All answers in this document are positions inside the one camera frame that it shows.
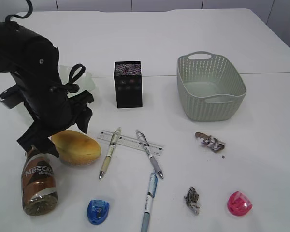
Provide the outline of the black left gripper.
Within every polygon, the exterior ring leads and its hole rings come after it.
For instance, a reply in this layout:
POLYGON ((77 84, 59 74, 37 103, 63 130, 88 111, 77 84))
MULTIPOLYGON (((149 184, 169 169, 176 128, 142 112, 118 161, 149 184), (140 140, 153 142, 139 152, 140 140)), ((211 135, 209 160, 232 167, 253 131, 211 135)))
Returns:
POLYGON ((68 93, 79 91, 78 80, 85 72, 82 64, 71 68, 69 80, 63 84, 57 64, 38 63, 31 67, 17 68, 11 75, 19 86, 25 102, 29 105, 34 119, 26 132, 17 139, 18 144, 29 152, 33 147, 42 153, 49 153, 59 158, 50 136, 76 124, 85 134, 93 115, 87 104, 94 101, 87 90, 68 97, 68 93))

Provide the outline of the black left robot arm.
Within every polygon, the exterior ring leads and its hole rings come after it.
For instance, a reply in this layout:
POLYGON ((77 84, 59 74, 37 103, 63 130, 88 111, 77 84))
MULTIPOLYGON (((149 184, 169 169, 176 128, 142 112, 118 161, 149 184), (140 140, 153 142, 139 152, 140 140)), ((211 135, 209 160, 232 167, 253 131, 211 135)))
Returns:
POLYGON ((0 73, 10 73, 15 85, 0 94, 0 102, 11 109, 20 103, 33 123, 17 140, 25 150, 32 148, 59 156, 50 137, 71 125, 87 133, 92 117, 89 91, 81 91, 77 80, 85 72, 74 65, 68 82, 59 72, 59 49, 40 34, 14 21, 0 22, 0 73))

